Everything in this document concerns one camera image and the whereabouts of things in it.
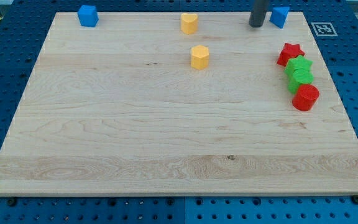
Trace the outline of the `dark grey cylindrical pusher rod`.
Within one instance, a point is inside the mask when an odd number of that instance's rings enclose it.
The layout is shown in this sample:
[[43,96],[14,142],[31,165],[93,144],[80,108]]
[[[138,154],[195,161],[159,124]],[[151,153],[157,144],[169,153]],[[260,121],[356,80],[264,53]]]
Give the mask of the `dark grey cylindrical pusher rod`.
[[249,17],[249,25],[251,27],[259,28],[263,26],[269,4],[269,0],[254,1],[254,5]]

